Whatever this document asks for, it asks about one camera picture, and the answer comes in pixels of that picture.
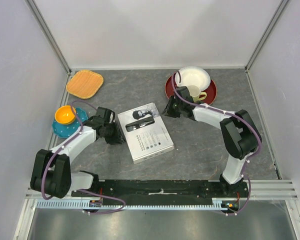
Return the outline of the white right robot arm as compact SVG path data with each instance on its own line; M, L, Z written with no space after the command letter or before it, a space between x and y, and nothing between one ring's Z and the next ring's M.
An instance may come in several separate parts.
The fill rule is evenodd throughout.
M195 103L186 87L178 87L162 112L172 118L184 116L221 130L224 146L228 152L227 164L220 176L219 191L225 197L237 191L236 183L244 177L244 168L250 158L262 147L262 137L246 110L237 112Z

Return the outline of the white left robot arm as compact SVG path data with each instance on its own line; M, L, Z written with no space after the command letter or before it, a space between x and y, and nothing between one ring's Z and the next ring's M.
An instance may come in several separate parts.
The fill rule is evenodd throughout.
M80 127L61 144L37 152L30 179L30 188L40 192L43 199L62 199L68 193L82 190L89 197L96 196L100 185L97 175L87 171L72 173L71 163L89 145L102 138L109 145L125 142L115 120L114 111L98 107L95 115L80 123Z

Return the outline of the white cardboard box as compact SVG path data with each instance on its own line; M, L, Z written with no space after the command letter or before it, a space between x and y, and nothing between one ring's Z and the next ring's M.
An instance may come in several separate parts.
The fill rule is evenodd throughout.
M124 111L117 117L134 164L175 149L155 103Z

